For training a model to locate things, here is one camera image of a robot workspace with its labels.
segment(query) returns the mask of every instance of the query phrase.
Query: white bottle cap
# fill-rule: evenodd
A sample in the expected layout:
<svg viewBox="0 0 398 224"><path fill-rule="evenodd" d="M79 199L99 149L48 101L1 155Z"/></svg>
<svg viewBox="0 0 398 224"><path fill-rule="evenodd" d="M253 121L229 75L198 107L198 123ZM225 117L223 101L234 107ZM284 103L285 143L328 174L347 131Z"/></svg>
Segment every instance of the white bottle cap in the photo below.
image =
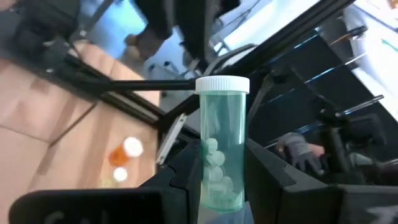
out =
<svg viewBox="0 0 398 224"><path fill-rule="evenodd" d="M230 75L213 75L196 79L196 94L206 91L250 92L250 79Z"/></svg>
<svg viewBox="0 0 398 224"><path fill-rule="evenodd" d="M113 171L113 178L117 182L123 182L127 179L127 170L123 167L118 167Z"/></svg>
<svg viewBox="0 0 398 224"><path fill-rule="evenodd" d="M144 151L140 140L133 137L128 137L124 140L123 149L127 156L130 158L139 157Z"/></svg>

